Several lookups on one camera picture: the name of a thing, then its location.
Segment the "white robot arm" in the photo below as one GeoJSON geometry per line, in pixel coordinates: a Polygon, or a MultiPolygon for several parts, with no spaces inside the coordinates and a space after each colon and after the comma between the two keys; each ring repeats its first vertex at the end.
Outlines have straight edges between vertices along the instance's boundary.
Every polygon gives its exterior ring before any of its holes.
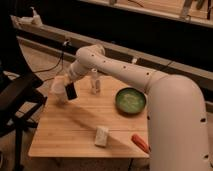
{"type": "Polygon", "coordinates": [[[93,68],[148,95],[150,171],[211,171],[206,105],[193,80],[108,58],[103,46],[91,45],[77,50],[51,89],[64,88],[93,68]]]}

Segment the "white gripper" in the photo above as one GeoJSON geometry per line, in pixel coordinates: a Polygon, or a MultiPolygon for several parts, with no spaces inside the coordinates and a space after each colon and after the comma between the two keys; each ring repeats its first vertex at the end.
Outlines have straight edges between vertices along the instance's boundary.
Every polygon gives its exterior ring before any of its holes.
{"type": "Polygon", "coordinates": [[[66,75],[56,76],[51,85],[50,92],[54,94],[60,103],[67,103],[69,101],[65,86],[71,84],[66,75]]]}

